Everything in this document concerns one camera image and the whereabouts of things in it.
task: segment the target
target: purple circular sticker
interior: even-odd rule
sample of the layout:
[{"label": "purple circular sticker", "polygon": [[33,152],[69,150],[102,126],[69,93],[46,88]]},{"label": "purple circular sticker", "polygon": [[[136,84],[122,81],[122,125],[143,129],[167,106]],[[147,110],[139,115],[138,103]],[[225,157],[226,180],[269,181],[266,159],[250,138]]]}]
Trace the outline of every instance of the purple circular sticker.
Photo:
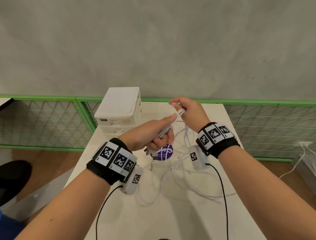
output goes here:
[{"label": "purple circular sticker", "polygon": [[166,159],[170,158],[173,154],[172,145],[167,144],[166,146],[159,149],[157,154],[158,154],[158,157],[157,157],[158,161],[165,161]]}]

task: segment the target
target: wristband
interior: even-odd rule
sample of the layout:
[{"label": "wristband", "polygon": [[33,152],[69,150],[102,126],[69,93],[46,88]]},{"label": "wristband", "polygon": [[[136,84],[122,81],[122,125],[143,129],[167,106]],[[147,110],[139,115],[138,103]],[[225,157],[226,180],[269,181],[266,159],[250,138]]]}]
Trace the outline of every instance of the wristband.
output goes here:
[{"label": "wristband", "polygon": [[196,139],[196,143],[206,155],[218,158],[219,154],[231,146],[240,146],[232,132],[221,123],[208,123],[203,127]]},{"label": "wristband", "polygon": [[135,157],[126,145],[113,138],[105,142],[87,163],[87,169],[103,178],[110,185],[126,182],[136,165]]}]

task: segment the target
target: hand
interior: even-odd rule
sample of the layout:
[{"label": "hand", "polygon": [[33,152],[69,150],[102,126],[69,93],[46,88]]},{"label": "hand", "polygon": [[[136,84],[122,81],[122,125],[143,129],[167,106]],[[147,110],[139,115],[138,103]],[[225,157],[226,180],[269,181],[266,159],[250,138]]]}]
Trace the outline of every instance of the hand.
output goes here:
[{"label": "hand", "polygon": [[151,150],[158,151],[167,143],[173,143],[174,134],[172,129],[169,129],[161,139],[157,138],[157,135],[162,129],[173,123],[176,119],[177,115],[174,113],[161,120],[151,120],[123,133],[118,139],[124,142],[130,151],[137,151],[143,149],[145,146]]},{"label": "hand", "polygon": [[180,96],[172,99],[169,104],[177,111],[181,108],[186,109],[186,112],[182,114],[181,117],[184,123],[195,132],[199,132],[202,127],[211,122],[202,105],[197,101]]}]

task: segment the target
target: concrete wall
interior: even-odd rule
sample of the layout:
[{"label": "concrete wall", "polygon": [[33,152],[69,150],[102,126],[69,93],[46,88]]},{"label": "concrete wall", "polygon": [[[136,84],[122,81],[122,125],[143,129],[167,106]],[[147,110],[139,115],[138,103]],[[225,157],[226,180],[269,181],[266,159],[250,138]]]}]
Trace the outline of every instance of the concrete wall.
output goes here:
[{"label": "concrete wall", "polygon": [[316,100],[313,0],[2,0],[0,94]]}]

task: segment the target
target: wire mesh panel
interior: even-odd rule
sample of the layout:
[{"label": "wire mesh panel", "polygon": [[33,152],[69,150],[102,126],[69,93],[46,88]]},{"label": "wire mesh panel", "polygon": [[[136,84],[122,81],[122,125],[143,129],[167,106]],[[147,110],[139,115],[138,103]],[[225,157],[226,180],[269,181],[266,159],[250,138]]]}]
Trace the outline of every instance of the wire mesh panel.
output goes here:
[{"label": "wire mesh panel", "polygon": [[88,110],[88,113],[96,126],[98,126],[98,122],[95,119],[94,114],[98,110],[100,104],[101,102],[84,102],[84,105],[86,109]]},{"label": "wire mesh panel", "polygon": [[0,111],[0,144],[85,148],[91,133],[71,101],[15,101]]},{"label": "wire mesh panel", "polygon": [[295,157],[297,141],[316,141],[316,107],[225,105],[235,130],[249,154]]}]

